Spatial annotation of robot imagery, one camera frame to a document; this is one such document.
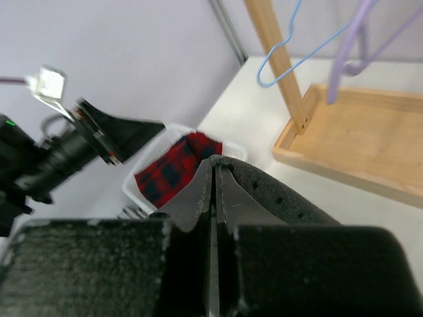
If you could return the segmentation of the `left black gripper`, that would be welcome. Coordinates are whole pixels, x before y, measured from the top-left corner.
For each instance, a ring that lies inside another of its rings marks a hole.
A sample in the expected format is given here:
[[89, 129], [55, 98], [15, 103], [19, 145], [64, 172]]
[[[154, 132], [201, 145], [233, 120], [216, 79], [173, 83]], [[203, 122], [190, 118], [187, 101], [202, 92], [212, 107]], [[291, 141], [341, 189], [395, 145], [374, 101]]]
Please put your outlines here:
[[123, 163], [165, 128], [163, 122], [111, 116], [83, 98], [68, 114], [41, 123], [46, 152], [39, 163], [40, 180], [66, 180], [96, 158]]

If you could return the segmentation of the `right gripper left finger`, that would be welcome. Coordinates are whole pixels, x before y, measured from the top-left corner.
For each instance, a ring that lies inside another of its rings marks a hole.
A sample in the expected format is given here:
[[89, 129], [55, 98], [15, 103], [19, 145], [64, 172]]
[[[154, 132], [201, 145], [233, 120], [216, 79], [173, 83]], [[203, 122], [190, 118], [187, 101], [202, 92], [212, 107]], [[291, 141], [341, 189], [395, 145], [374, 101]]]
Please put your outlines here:
[[212, 164], [145, 220], [35, 219], [1, 258], [2, 316], [205, 316]]

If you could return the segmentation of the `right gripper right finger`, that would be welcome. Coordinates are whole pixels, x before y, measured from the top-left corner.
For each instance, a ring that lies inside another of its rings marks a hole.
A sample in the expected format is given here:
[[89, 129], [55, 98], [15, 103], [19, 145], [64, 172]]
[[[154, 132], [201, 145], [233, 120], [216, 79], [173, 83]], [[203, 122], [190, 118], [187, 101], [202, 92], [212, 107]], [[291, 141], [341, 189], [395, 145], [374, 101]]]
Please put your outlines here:
[[287, 224], [215, 170], [224, 316], [421, 316], [397, 239], [378, 227]]

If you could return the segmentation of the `dark grey dotted skirt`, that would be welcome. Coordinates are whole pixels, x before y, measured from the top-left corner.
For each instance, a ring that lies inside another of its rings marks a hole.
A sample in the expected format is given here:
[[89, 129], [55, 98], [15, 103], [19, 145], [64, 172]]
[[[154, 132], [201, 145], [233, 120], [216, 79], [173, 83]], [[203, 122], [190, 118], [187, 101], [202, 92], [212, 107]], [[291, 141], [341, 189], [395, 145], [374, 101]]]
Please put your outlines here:
[[287, 224], [338, 225], [339, 222], [265, 171], [236, 158], [214, 155], [214, 167], [230, 169], [236, 182], [265, 210]]

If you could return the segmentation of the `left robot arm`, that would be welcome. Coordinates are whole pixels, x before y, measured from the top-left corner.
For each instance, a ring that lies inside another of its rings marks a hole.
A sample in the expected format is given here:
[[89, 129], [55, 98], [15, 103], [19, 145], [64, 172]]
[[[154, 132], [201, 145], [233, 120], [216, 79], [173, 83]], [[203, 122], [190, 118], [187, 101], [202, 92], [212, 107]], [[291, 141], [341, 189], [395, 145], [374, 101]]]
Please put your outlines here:
[[27, 198], [51, 204], [51, 192], [100, 157], [124, 164], [164, 130], [163, 122], [117, 118], [81, 99], [70, 112], [69, 127], [41, 144], [1, 115], [1, 236], [13, 221], [31, 213]]

